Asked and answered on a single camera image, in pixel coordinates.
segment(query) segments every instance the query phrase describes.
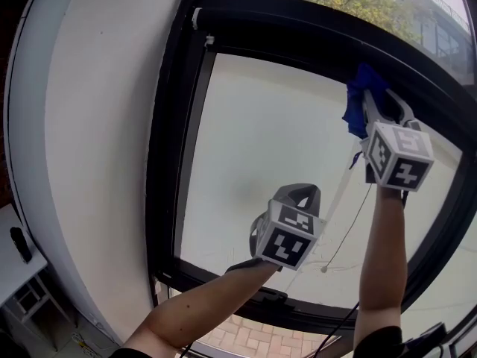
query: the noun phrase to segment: white wall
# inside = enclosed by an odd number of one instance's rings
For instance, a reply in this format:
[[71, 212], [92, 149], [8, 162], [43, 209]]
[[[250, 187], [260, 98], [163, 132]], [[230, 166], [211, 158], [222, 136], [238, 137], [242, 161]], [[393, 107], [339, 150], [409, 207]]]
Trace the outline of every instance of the white wall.
[[[24, 34], [24, 61], [14, 68], [10, 141], [25, 217], [76, 306], [119, 342], [152, 306], [145, 161], [178, 1], [38, 0], [50, 10], [32, 9], [31, 20], [41, 27], [57, 19], [49, 52]], [[43, 67], [31, 71], [38, 57]]]

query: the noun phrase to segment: black sleeve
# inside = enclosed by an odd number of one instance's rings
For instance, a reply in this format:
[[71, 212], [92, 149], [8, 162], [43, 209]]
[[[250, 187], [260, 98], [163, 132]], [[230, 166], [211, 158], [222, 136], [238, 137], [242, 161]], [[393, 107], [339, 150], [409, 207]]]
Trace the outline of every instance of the black sleeve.
[[371, 333], [356, 346], [353, 358], [397, 358], [404, 351], [402, 331], [397, 326], [383, 327]]
[[151, 358], [147, 354], [134, 349], [121, 348], [116, 350], [110, 358]]

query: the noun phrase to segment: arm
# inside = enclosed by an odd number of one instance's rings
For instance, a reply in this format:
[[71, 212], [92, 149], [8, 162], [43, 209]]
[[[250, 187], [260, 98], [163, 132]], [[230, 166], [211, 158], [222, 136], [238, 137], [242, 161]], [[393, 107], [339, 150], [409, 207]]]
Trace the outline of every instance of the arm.
[[387, 326], [400, 326], [408, 277], [400, 191], [378, 186], [373, 225], [359, 286], [354, 346]]
[[149, 313], [124, 344], [152, 358], [169, 358], [225, 321], [275, 273], [263, 262], [230, 271], [202, 286], [173, 297]]

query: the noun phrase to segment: floor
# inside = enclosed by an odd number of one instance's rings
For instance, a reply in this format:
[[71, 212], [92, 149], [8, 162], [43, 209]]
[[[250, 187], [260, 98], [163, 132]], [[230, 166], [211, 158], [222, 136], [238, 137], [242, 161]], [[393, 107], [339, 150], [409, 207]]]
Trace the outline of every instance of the floor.
[[81, 347], [72, 341], [72, 333], [78, 333], [85, 343], [100, 357], [109, 357], [118, 347], [101, 331], [90, 324], [82, 315], [78, 315], [78, 328], [68, 323], [51, 304], [45, 304], [35, 315], [36, 325], [47, 335], [49, 334], [57, 346], [58, 352], [33, 337], [23, 327], [6, 315], [6, 321], [16, 342], [26, 348], [31, 358], [84, 358], [86, 355]]
[[200, 340], [245, 357], [301, 358], [316, 350], [325, 337], [232, 315]]

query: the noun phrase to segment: black object on shelf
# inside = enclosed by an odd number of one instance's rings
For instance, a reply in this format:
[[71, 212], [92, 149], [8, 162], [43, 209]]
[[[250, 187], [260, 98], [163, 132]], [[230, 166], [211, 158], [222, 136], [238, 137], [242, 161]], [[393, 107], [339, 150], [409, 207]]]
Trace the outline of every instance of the black object on shelf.
[[13, 242], [15, 243], [16, 249], [18, 249], [18, 252], [20, 252], [20, 255], [22, 256], [23, 261], [25, 263], [30, 262], [31, 252], [28, 249], [27, 241], [25, 240], [25, 237], [23, 236], [22, 230], [18, 227], [12, 227], [10, 229], [10, 236]]
[[15, 341], [3, 330], [0, 330], [0, 348], [2, 357], [30, 358], [28, 352], [24, 348], [17, 345]]

